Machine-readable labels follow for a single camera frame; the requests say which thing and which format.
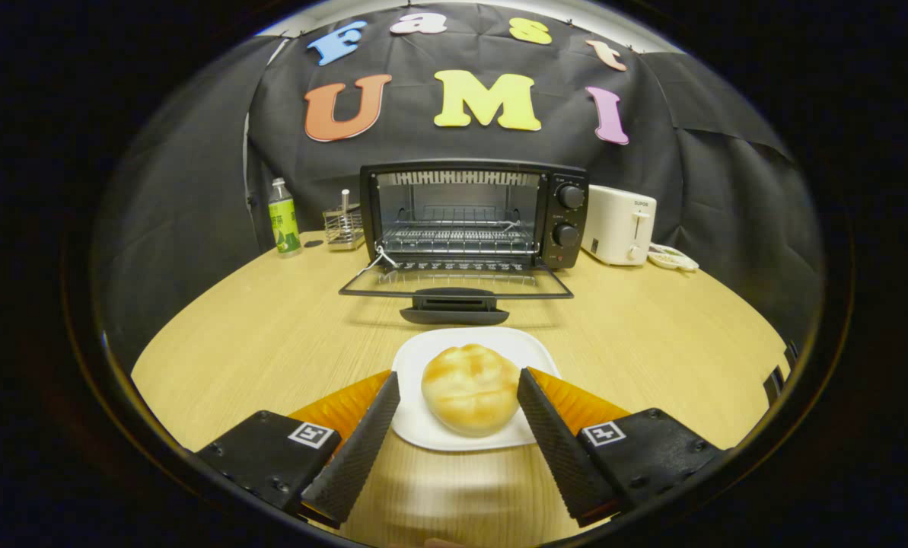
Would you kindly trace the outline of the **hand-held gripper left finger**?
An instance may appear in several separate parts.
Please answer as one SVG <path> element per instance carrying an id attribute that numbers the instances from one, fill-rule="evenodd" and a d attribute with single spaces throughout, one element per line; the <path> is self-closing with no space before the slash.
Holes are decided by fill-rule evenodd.
<path id="1" fill-rule="evenodd" d="M 287 416 L 258 410 L 196 455 L 284 513 L 339 528 L 400 401 L 397 372 L 378 372 Z"/>

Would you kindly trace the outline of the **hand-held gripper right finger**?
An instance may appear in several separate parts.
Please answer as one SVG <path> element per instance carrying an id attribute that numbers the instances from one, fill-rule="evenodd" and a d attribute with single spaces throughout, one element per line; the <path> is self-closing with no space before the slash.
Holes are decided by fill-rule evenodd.
<path id="1" fill-rule="evenodd" d="M 662 499 L 725 454 L 662 409 L 629 413 L 541 370 L 523 368 L 518 402 L 582 527 Z"/>

